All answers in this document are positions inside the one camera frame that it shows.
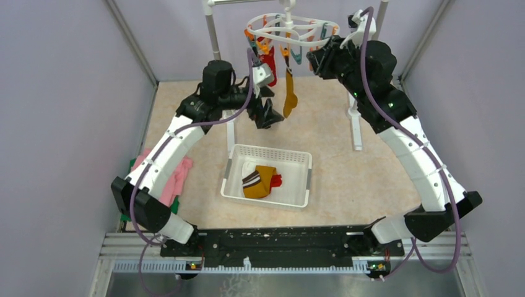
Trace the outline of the mustard yellow sock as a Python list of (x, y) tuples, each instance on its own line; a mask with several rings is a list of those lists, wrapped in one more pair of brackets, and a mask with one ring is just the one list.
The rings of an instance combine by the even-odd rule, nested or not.
[(279, 174), (275, 167), (257, 165), (256, 171), (241, 179), (243, 195), (247, 199), (262, 199), (271, 194), (270, 180)]
[(283, 106), (283, 116), (284, 118), (288, 118), (291, 115), (293, 109), (296, 108), (298, 104), (298, 97), (296, 96), (294, 90), (293, 74), (290, 68), (286, 69), (285, 82), (286, 96)]

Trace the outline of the white plastic clip hanger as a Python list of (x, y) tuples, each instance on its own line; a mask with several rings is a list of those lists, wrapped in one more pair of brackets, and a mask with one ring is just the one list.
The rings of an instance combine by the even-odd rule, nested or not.
[(303, 47), (323, 46), (331, 35), (340, 34), (341, 26), (333, 21), (293, 14), (296, 1), (280, 1), (282, 13), (266, 13), (250, 21), (246, 31), (255, 38)]

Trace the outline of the white sock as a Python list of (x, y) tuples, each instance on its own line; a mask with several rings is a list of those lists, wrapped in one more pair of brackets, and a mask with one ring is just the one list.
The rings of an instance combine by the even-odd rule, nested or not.
[(246, 178), (256, 171), (257, 164), (253, 161), (245, 161), (241, 167), (241, 177)]

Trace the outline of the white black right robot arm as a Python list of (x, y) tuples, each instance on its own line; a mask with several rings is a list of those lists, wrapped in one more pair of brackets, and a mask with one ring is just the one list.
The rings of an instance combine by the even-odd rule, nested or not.
[(342, 38), (307, 53), (313, 72), (324, 80), (336, 79), (354, 96), (358, 112), (394, 152), (413, 182), (421, 204), (400, 215), (380, 218), (365, 229), (363, 247), (381, 254), (388, 243), (416, 238), (430, 242), (477, 208), (482, 197), (467, 191), (448, 171), (422, 129), (409, 97), (391, 84), (397, 64), (390, 47), (382, 41), (367, 43), (366, 51)]

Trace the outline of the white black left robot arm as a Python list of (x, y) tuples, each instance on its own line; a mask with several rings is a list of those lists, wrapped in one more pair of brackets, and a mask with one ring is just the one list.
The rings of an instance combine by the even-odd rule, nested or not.
[(161, 201), (161, 194), (176, 167), (190, 149), (217, 124), (226, 123), (247, 111), (263, 129), (281, 121), (282, 116), (262, 104), (263, 95), (273, 96), (268, 84), (274, 74), (266, 63), (249, 58), (249, 76), (239, 84), (231, 63), (212, 60), (202, 71), (196, 90), (183, 99), (170, 125), (137, 168), (111, 182), (111, 191), (121, 214), (135, 227), (158, 233), (175, 241), (184, 256), (199, 246), (196, 227), (174, 214)]

